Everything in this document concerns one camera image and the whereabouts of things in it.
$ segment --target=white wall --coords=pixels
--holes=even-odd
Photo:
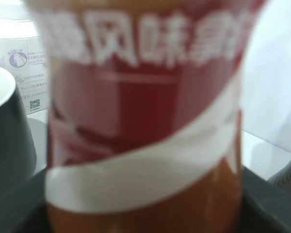
[[[291,152],[291,0],[265,8],[243,75],[243,129]]]

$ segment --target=black tray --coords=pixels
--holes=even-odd
[[[44,205],[44,173],[0,199],[0,233],[52,233]],[[291,233],[291,194],[246,168],[243,183],[236,233]]]

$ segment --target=beverage bottle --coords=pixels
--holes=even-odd
[[[55,233],[231,233],[239,66],[263,0],[30,0]]]

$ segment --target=black mug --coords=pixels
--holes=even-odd
[[[36,154],[19,90],[0,67],[0,197],[34,172]]]

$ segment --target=bottle label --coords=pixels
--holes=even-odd
[[[223,159],[236,175],[237,71],[263,2],[36,13],[56,62],[47,201],[115,213],[165,200]]]
[[[0,67],[15,78],[26,114],[49,105],[49,79],[41,38],[0,38]]]

